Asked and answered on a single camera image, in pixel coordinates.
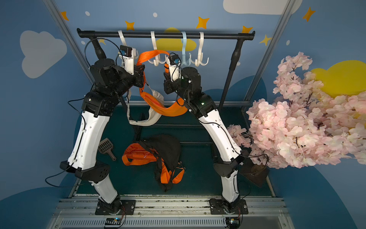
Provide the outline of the orange waist bag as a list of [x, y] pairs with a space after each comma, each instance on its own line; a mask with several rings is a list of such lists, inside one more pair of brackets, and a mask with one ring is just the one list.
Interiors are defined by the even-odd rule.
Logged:
[[182, 181], [185, 174], [185, 167], [181, 161], [175, 162], [168, 156], [162, 156], [156, 149], [144, 149], [140, 144], [131, 144], [122, 156], [126, 166], [142, 166], [155, 162], [157, 167], [155, 174], [157, 182], [162, 185], [169, 183], [178, 184]]

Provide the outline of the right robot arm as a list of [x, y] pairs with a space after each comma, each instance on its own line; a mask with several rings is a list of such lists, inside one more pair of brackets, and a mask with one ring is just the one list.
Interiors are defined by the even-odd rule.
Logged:
[[198, 119], [213, 140], [219, 153], [219, 159], [213, 166], [222, 181], [222, 206], [227, 213], [233, 213], [241, 202], [237, 183], [238, 166], [251, 156], [235, 143], [215, 102], [202, 91], [201, 75], [197, 69], [166, 65], [164, 77], [165, 93], [175, 92], [182, 99], [178, 104]]

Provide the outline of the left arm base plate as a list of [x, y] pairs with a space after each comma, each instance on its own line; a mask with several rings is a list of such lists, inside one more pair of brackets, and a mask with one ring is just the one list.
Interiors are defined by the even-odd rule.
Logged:
[[117, 199], [109, 204], [99, 199], [95, 215], [133, 215], [135, 204], [135, 200]]

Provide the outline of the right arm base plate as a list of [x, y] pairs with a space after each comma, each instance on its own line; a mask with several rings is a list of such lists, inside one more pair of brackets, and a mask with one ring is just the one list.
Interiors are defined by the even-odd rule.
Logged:
[[211, 198], [209, 200], [210, 212], [212, 215], [247, 215], [248, 207], [246, 201], [237, 198], [234, 202], [227, 202], [222, 199]]

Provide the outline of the pink cherry blossom tree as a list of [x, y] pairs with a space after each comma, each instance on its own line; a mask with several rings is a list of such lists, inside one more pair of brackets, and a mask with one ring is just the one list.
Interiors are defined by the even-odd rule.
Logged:
[[331, 97], [309, 71], [312, 59], [299, 52], [282, 59], [269, 103], [247, 110], [250, 128], [230, 125], [234, 141], [251, 149], [257, 165], [284, 169], [337, 165], [343, 158], [366, 162], [366, 93]]

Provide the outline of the black sling bag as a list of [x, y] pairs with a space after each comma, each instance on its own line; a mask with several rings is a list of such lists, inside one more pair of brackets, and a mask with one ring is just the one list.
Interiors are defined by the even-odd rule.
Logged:
[[185, 169], [180, 167], [180, 141], [166, 134], [153, 135], [144, 138], [138, 144], [156, 159], [154, 178], [164, 192], [172, 189], [174, 183], [182, 180], [180, 173]]

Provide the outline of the left controller board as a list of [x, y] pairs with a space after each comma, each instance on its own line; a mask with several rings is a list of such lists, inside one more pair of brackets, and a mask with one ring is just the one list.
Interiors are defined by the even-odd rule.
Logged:
[[118, 229], [121, 225], [121, 218], [107, 218], [104, 222], [104, 229]]

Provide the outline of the black clothes rack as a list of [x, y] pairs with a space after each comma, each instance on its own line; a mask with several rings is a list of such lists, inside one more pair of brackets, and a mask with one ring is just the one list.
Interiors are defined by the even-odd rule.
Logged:
[[[77, 33], [79, 35], [80, 38], [101, 38], [101, 37], [105, 37], [105, 38], [113, 38], [113, 37], [117, 37], [117, 32], [114, 31], [82, 31], [80, 28], [77, 28]], [[194, 33], [188, 33], [187, 34], [187, 38], [189, 39], [198, 39], [199, 38], [199, 33], [198, 32], [194, 32]], [[127, 38], [150, 38], [151, 35], [148, 34], [148, 32], [127, 32], [126, 33], [126, 37]], [[213, 40], [237, 40], [236, 42], [236, 46], [234, 48], [232, 57], [231, 57], [231, 62], [230, 62], [230, 66], [229, 66], [229, 72], [228, 75], [226, 77], [226, 82], [225, 82], [225, 86], [222, 92], [222, 96], [220, 99], [220, 102], [218, 104], [218, 108], [219, 110], [222, 109], [223, 106], [231, 106], [229, 105], [229, 103], [225, 102], [226, 99], [226, 95], [229, 89], [229, 85], [231, 83], [235, 68], [236, 68], [236, 64], [238, 63], [240, 56], [241, 56], [241, 49], [243, 46], [244, 41], [252, 41], [255, 37], [255, 31], [251, 32], [251, 33], [204, 33], [204, 38], [206, 39], [213, 39]], [[183, 34], [182, 33], [178, 33], [178, 32], [158, 32], [155, 34], [155, 38], [158, 39], [180, 39], [183, 38]], [[142, 127], [134, 127], [134, 138], [133, 141], [137, 141], [140, 140], [141, 138], [141, 133], [142, 133]]]

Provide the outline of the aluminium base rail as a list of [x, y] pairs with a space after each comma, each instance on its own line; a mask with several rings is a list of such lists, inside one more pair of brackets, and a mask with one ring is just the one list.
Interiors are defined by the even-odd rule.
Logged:
[[49, 229], [104, 229], [107, 218], [121, 218], [119, 229], [226, 229], [225, 218], [238, 218], [239, 229], [293, 229], [282, 198], [248, 197], [247, 215], [212, 215], [209, 200], [218, 196], [126, 195], [135, 200], [133, 215], [95, 215], [95, 195], [61, 199], [47, 226]]

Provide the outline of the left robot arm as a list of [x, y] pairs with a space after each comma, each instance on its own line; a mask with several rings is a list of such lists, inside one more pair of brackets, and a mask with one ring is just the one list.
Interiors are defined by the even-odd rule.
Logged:
[[106, 57], [97, 37], [91, 37], [90, 43], [98, 57], [89, 66], [95, 82], [83, 98], [81, 125], [72, 153], [60, 168], [94, 187], [99, 195], [96, 215], [121, 215], [125, 210], [110, 180], [111, 167], [97, 160], [97, 152], [104, 129], [114, 109], [124, 101], [124, 94], [133, 86], [143, 88], [144, 66], [119, 66], [117, 59]]

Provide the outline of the light blue hook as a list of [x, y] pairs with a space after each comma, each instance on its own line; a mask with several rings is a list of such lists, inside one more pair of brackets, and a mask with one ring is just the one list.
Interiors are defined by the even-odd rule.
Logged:
[[187, 47], [187, 42], [188, 42], [188, 39], [187, 39], [187, 34], [185, 31], [182, 31], [181, 32], [182, 34], [182, 58], [181, 58], [181, 61], [182, 61], [182, 65], [184, 66], [190, 66], [191, 65], [191, 59], [187, 60], [186, 59], [186, 47]]

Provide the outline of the orange sling bag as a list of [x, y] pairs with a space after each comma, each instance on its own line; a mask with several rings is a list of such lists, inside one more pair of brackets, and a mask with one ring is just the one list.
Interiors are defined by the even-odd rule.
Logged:
[[[158, 50], [160, 54], [169, 55], [168, 52]], [[154, 51], [143, 52], [139, 55], [138, 62], [136, 65], [142, 65], [144, 62], [147, 62], [150, 58], [154, 57]], [[177, 102], [175, 102], [170, 107], [165, 107], [164, 102], [159, 102], [157, 98], [153, 97], [151, 94], [144, 92], [144, 87], [139, 89], [139, 93], [141, 98], [158, 114], [168, 117], [176, 117], [185, 114], [188, 109], [185, 106], [180, 106], [178, 103], [183, 102], [183, 99], [180, 98]]]

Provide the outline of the white hook far left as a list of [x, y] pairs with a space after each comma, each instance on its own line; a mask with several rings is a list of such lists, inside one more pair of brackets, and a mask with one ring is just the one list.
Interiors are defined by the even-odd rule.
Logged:
[[[125, 40], [125, 37], [124, 37], [124, 34], [123, 34], [122, 30], [119, 30], [118, 34], [119, 34], [119, 37], [121, 39], [121, 42], [122, 42], [123, 46], [127, 46], [127, 43], [126, 43], [126, 40]], [[135, 48], [132, 48], [132, 55], [134, 57], [134, 60], [137, 60], [139, 58], [139, 53], [137, 52], [137, 50]]]

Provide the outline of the controller board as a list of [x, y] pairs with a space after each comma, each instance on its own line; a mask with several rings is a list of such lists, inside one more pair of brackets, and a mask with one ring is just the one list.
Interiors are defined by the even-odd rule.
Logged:
[[225, 218], [226, 229], [238, 229], [240, 227], [240, 220], [238, 218]]
[[104, 229], [118, 229], [121, 225], [121, 218], [107, 218], [104, 222]]

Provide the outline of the white hook far right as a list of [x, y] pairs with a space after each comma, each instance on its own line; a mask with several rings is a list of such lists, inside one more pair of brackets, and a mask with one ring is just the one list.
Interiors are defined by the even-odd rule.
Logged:
[[207, 58], [207, 61], [205, 63], [203, 62], [203, 57], [204, 57], [204, 53], [203, 53], [204, 41], [205, 41], [205, 34], [204, 34], [204, 32], [200, 32], [197, 59], [194, 60], [194, 61], [191, 61], [191, 63], [193, 63], [196, 67], [206, 66], [209, 63], [209, 58]]

